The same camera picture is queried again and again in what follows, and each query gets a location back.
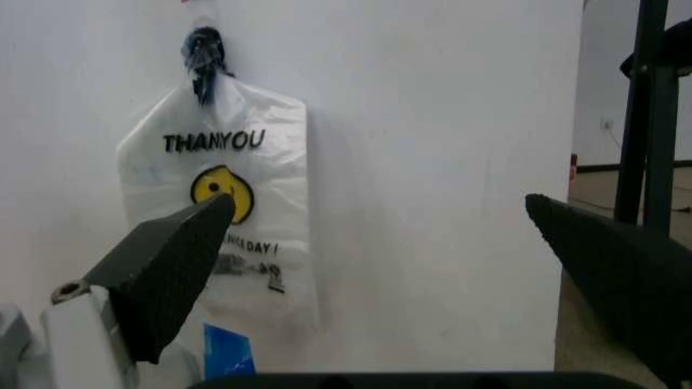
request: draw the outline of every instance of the floor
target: floor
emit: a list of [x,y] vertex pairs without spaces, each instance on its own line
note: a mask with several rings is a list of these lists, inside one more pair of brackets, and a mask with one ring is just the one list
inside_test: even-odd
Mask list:
[[[692,168],[676,169],[673,186],[673,209],[692,205]],[[617,172],[578,174],[570,185],[570,204],[612,216],[616,187]],[[672,213],[671,237],[692,249],[690,213]],[[595,371],[649,389],[665,388],[633,353],[609,336],[567,274],[562,277],[556,342],[556,370]]]

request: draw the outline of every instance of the yellow smiley face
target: yellow smiley face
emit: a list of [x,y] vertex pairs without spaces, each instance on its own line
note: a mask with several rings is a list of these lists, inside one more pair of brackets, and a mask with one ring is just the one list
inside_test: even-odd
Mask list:
[[201,203],[221,193],[231,195],[236,203],[236,213],[231,224],[240,224],[250,216],[254,207],[252,188],[226,166],[205,170],[195,178],[190,190],[194,203]]

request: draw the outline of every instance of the white plastic bag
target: white plastic bag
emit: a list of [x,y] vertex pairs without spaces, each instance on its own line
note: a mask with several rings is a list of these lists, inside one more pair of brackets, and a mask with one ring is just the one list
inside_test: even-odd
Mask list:
[[250,338],[255,360],[318,326],[307,216],[306,108],[219,73],[214,100],[185,84],[118,146],[127,219],[168,215],[223,191],[237,205],[220,261],[182,331],[201,357],[204,323]]

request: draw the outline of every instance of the black metal pole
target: black metal pole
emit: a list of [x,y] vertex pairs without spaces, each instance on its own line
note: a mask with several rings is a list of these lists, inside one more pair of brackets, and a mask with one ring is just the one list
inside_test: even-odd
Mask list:
[[630,75],[625,134],[620,156],[620,176],[615,199],[615,220],[636,224],[642,193],[651,108],[651,72],[658,58],[668,0],[641,0]]
[[680,82],[671,66],[657,67],[651,77],[644,226],[669,235]]

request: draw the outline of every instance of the white backdrop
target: white backdrop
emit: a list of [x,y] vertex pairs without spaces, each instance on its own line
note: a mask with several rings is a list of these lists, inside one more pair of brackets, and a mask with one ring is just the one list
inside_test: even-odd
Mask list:
[[[580,1],[234,0],[238,77],[310,110],[323,331],[273,370],[551,369]],[[0,299],[33,323],[126,233],[115,145],[182,79],[176,0],[0,0]]]

